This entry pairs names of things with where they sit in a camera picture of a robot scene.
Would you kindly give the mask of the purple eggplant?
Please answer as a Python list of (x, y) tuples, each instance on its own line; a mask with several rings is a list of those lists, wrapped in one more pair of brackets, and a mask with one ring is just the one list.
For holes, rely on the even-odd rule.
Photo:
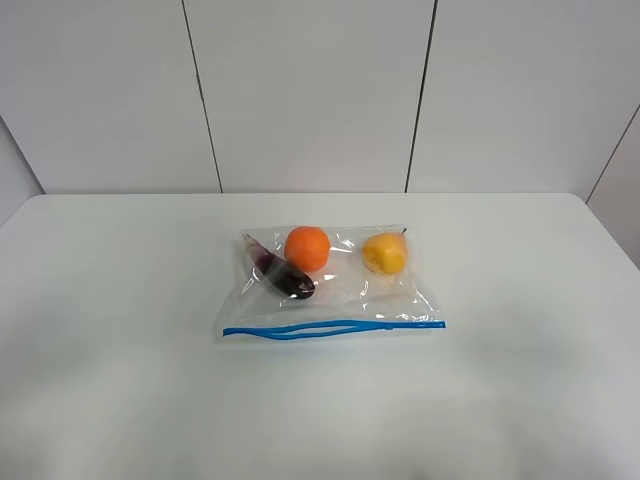
[(266, 281), (273, 289), (293, 300), (307, 300), (316, 286), (309, 275), (291, 262), (268, 250), (248, 233), (242, 235), (246, 272), (250, 278)]

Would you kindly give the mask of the orange fruit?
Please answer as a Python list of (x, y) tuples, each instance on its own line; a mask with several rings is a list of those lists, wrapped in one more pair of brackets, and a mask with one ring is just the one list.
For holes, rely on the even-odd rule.
[(315, 272), (326, 265), (330, 247), (329, 237), (321, 228), (299, 226), (286, 239), (284, 257), (303, 272)]

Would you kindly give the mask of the yellow pear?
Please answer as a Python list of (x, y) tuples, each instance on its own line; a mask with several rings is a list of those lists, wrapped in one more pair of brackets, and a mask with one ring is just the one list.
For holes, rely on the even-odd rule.
[(372, 272), (383, 275), (401, 273), (409, 261), (406, 228), (383, 232), (368, 238), (362, 248), (364, 265)]

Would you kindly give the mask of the clear zip bag blue zipper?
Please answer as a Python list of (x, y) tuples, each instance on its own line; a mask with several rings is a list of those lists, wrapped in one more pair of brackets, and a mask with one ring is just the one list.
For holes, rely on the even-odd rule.
[[(285, 259), (286, 239), (296, 227), (299, 226), (256, 228), (243, 234), (248, 233)], [(219, 311), (215, 322), (218, 339), (311, 340), (370, 332), (445, 328), (438, 305), (411, 265), (406, 226), (319, 228), (328, 235), (331, 247), (322, 269), (304, 272), (316, 286), (315, 294), (307, 300), (287, 298), (266, 281), (250, 278), (241, 236), (236, 250), (241, 263), (239, 284)], [(373, 235), (403, 228), (407, 229), (409, 248), (405, 269), (395, 275), (370, 271), (362, 260), (364, 242)]]

